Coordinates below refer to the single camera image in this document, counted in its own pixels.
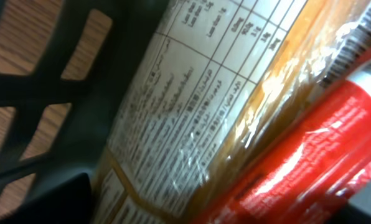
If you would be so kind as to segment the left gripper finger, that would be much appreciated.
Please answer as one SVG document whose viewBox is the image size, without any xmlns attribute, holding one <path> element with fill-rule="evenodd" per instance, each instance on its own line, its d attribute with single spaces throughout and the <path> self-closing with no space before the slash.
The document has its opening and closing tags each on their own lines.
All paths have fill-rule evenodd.
<svg viewBox="0 0 371 224">
<path fill-rule="evenodd" d="M 81 173 L 0 218 L 0 224 L 86 224 L 91 216 L 90 179 Z"/>
</svg>

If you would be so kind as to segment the orange noodle packet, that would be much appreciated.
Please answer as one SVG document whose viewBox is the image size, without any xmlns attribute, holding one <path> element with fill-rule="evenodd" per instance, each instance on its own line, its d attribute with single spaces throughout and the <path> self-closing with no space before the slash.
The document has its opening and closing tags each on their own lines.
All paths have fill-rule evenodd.
<svg viewBox="0 0 371 224">
<path fill-rule="evenodd" d="M 197 223 L 371 62 L 371 1 L 171 1 L 100 163 L 93 223 Z M 371 181 L 371 160 L 323 205 Z"/>
</svg>

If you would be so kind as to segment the red white stick packet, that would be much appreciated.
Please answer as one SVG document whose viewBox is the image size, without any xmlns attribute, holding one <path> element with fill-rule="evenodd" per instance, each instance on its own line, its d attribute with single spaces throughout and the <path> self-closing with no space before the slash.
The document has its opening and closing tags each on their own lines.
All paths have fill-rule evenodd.
<svg viewBox="0 0 371 224">
<path fill-rule="evenodd" d="M 308 223 L 371 160 L 371 62 L 341 80 L 197 223 Z"/>
</svg>

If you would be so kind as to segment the grey plastic mesh basket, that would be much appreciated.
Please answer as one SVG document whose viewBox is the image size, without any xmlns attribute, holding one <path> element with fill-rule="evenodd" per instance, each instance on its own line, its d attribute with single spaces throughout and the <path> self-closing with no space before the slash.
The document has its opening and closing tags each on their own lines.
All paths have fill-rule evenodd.
<svg viewBox="0 0 371 224">
<path fill-rule="evenodd" d="M 0 1 L 0 218 L 98 170 L 167 1 Z"/>
</svg>

